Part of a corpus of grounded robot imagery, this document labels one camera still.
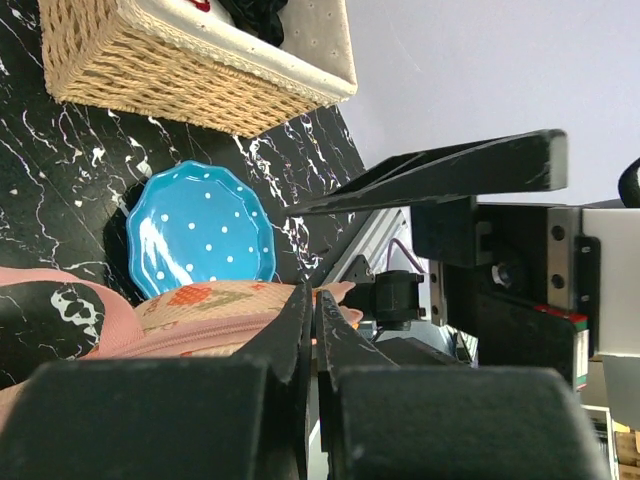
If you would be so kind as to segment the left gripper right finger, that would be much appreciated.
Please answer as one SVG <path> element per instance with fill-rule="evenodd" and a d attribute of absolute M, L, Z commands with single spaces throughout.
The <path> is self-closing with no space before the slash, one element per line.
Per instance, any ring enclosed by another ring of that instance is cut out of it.
<path fill-rule="evenodd" d="M 333 295 L 316 294 L 315 337 L 321 449 L 328 454 L 331 479 L 364 479 L 365 446 L 354 440 L 357 403 L 364 394 L 346 391 L 347 377 L 398 365 L 362 337 L 345 319 Z"/>

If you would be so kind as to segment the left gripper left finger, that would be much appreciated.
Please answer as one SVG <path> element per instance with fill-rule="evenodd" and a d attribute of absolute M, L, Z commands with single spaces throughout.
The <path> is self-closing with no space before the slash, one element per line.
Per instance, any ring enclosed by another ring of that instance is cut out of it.
<path fill-rule="evenodd" d="M 280 313 L 234 356 L 265 367 L 252 461 L 257 479 L 308 473 L 312 288 L 296 286 Z"/>

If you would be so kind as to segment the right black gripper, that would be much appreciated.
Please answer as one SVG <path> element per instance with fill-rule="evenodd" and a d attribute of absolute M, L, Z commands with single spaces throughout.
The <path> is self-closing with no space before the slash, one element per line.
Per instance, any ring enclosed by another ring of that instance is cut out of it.
<path fill-rule="evenodd" d="M 568 136 L 548 129 L 393 156 L 284 212 L 445 202 L 410 209 L 413 250 L 429 262 L 432 320 L 475 337 L 481 366 L 554 369 L 581 390 L 600 307 L 600 241 L 585 234 L 582 208 L 468 197 L 567 184 Z"/>

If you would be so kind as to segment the floral mesh laundry bag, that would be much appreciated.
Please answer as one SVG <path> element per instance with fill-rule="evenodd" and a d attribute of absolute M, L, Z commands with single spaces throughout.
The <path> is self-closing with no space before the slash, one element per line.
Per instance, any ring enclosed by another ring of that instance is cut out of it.
<path fill-rule="evenodd" d="M 79 283 L 105 307 L 99 343 L 83 360 L 229 356 L 281 312 L 295 287 L 257 280 L 196 283 L 132 307 L 106 286 L 52 269 L 1 269 L 1 285 Z"/>

